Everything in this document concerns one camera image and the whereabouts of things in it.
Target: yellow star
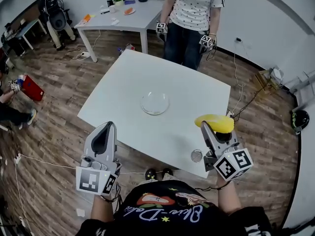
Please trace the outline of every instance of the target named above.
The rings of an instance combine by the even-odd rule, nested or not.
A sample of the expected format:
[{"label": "yellow star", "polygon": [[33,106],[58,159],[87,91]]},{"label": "yellow star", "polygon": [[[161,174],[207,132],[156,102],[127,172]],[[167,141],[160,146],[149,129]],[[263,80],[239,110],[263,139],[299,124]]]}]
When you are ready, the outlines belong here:
[{"label": "yellow star", "polygon": [[167,217],[164,217],[164,218],[161,218],[163,222],[169,222],[169,218]]}]

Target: red box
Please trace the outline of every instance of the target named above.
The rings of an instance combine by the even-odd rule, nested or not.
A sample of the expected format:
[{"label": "red box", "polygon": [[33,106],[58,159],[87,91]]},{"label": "red box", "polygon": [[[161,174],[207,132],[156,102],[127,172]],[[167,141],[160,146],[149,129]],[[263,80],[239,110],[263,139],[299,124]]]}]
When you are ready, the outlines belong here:
[{"label": "red box", "polygon": [[28,75],[24,78],[22,92],[36,101],[41,101],[44,95],[44,91]]}]

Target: forearm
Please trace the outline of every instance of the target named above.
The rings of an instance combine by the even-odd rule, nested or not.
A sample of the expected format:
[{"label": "forearm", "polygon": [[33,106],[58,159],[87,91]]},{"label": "forearm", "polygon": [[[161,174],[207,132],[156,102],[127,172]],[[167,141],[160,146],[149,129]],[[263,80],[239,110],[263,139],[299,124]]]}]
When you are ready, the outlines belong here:
[{"label": "forearm", "polygon": [[[218,174],[217,186],[224,186],[226,182]],[[234,182],[230,182],[222,190],[218,190],[218,204],[219,208],[227,214],[232,214],[233,212],[241,209],[241,202],[236,193]]]},{"label": "forearm", "polygon": [[211,8],[210,10],[210,30],[209,36],[216,39],[220,23],[221,8]]},{"label": "forearm", "polygon": [[100,196],[95,195],[91,212],[91,219],[97,219],[102,222],[114,221],[112,204],[106,202]]},{"label": "forearm", "polygon": [[175,0],[164,1],[162,12],[161,12],[161,18],[160,18],[161,23],[167,23],[166,22],[167,17],[171,13],[174,3],[175,3]]},{"label": "forearm", "polygon": [[3,95],[0,96],[0,102],[7,103],[12,98],[13,95],[14,95],[14,91],[4,93]]}]

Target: white cup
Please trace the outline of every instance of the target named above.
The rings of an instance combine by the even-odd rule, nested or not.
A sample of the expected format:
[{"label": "white cup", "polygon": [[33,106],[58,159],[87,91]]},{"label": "white cup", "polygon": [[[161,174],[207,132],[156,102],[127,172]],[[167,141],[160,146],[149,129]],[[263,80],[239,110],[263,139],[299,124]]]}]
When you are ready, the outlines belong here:
[{"label": "white cup", "polygon": [[116,12],[116,9],[115,9],[114,5],[109,6],[109,12],[110,13],[115,13]]}]

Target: desk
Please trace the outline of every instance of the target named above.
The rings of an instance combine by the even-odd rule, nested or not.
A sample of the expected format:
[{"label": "desk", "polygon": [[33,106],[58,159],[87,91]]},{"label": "desk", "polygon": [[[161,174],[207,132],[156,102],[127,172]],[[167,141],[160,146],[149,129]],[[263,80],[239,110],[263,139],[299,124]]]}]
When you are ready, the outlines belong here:
[{"label": "desk", "polygon": [[[84,33],[85,30],[127,30],[140,33],[142,52],[148,53],[148,40],[147,29],[154,19],[161,13],[164,1],[160,0],[148,0],[147,2],[136,1],[134,4],[128,4],[123,6],[116,6],[117,11],[115,13],[100,14],[98,11],[96,16],[91,18],[84,25],[76,25],[80,36],[91,54],[91,58],[94,62],[97,62],[95,53]],[[124,11],[133,7],[136,12],[125,16]],[[120,22],[117,25],[111,25],[112,18],[118,19]]]},{"label": "desk", "polygon": [[21,39],[24,38],[25,42],[29,45],[29,47],[33,50],[33,46],[29,43],[29,41],[26,39],[25,34],[36,24],[39,23],[40,27],[43,29],[43,32],[47,34],[47,31],[45,30],[43,24],[39,19],[35,19],[31,22],[29,22],[19,33],[15,35],[16,38]]},{"label": "desk", "polygon": [[[169,108],[145,113],[140,101],[149,92],[166,93]],[[208,148],[194,120],[205,114],[225,115],[230,86],[182,65],[125,50],[89,96],[78,117],[94,127],[112,121],[117,139],[159,161],[207,177],[203,160],[191,152]]]}]

